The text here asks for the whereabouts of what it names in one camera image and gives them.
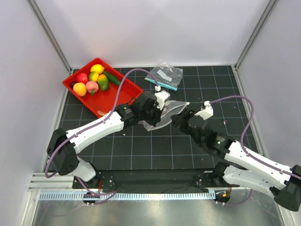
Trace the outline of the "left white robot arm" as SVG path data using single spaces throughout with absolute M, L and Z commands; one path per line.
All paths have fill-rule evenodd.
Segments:
M 98 172 L 78 154 L 97 140 L 144 121 L 151 126 L 160 122 L 165 102 L 170 95 L 164 90 L 155 94 L 145 91 L 129 103 L 115 105 L 105 116 L 82 127 L 64 131 L 56 129 L 50 139 L 45 176 L 50 178 L 51 165 L 60 176 L 72 174 L 83 180 L 88 188 L 99 185 Z

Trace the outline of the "white-spotted clear zip bag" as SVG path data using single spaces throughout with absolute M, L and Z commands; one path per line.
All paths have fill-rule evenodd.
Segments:
M 143 125 L 147 131 L 161 129 L 172 122 L 171 116 L 180 114 L 189 104 L 190 102 L 175 100 L 167 101 L 164 105 L 163 112 L 160 117 L 160 122 L 156 123 L 155 126 L 149 125 L 146 121 L 140 121 L 138 122 L 138 124 Z

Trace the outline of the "green orange toy mango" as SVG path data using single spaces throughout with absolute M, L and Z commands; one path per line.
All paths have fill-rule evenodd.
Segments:
M 100 74 L 97 83 L 101 91 L 106 91 L 109 88 L 109 81 L 104 74 Z

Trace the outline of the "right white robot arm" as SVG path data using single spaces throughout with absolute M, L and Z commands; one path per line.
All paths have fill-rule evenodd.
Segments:
M 301 167 L 285 166 L 243 146 L 236 139 L 212 129 L 194 111 L 185 108 L 171 117 L 172 124 L 208 154 L 223 161 L 216 165 L 216 186 L 245 186 L 266 194 L 283 208 L 297 212 L 301 206 Z

